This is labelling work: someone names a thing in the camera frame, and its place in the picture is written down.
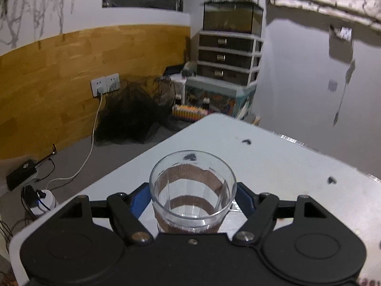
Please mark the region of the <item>clear glass with brown bands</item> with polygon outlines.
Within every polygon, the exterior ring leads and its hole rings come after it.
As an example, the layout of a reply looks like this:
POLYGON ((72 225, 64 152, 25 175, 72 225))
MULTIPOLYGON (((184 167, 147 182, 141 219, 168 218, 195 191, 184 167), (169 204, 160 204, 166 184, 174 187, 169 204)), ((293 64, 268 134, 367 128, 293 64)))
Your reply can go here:
POLYGON ((221 158, 199 150, 181 150, 156 163, 149 188, 160 232, 214 234, 230 211, 237 180, 221 158))

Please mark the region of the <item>white storage box with toys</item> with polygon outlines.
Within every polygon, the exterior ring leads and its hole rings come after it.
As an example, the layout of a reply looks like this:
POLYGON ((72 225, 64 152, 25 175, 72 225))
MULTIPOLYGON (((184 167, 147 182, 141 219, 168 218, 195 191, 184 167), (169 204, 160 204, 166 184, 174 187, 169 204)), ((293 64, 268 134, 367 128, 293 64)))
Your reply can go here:
POLYGON ((185 104, 203 107, 209 101, 209 112, 243 119, 252 106, 256 85, 248 87, 202 76, 187 77, 185 104))

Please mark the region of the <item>black box on floor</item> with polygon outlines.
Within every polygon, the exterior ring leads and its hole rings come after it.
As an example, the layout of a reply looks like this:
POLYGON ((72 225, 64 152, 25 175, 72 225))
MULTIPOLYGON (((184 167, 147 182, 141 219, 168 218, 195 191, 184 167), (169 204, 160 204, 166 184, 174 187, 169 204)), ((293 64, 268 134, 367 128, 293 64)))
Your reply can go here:
POLYGON ((13 191, 22 183, 28 181, 34 174, 37 174, 35 163, 29 159, 21 166, 8 174, 6 177, 6 185, 9 191, 13 191))

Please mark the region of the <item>white drawer unit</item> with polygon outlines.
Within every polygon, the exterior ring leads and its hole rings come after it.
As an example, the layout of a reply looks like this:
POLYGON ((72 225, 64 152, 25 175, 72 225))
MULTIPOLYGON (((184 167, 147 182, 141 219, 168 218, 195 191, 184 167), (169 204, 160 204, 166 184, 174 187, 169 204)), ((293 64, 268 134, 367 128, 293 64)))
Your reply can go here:
POLYGON ((255 85, 263 39, 237 32, 199 32, 197 75, 243 87, 255 85))

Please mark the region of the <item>glass terrarium tank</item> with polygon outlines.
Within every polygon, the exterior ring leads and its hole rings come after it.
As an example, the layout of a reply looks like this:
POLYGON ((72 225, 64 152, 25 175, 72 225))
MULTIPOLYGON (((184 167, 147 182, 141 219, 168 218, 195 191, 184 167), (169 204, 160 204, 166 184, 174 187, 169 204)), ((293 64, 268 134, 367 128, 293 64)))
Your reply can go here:
POLYGON ((263 8, 251 1, 207 1, 203 30, 261 36, 263 8))

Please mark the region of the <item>white wall socket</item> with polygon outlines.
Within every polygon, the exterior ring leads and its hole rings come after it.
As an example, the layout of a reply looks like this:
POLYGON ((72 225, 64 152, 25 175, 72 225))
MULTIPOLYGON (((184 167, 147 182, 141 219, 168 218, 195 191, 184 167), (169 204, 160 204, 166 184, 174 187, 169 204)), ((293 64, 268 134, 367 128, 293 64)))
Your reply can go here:
POLYGON ((90 81, 90 87, 93 97, 115 92, 120 89, 120 75, 116 73, 93 79, 90 81))

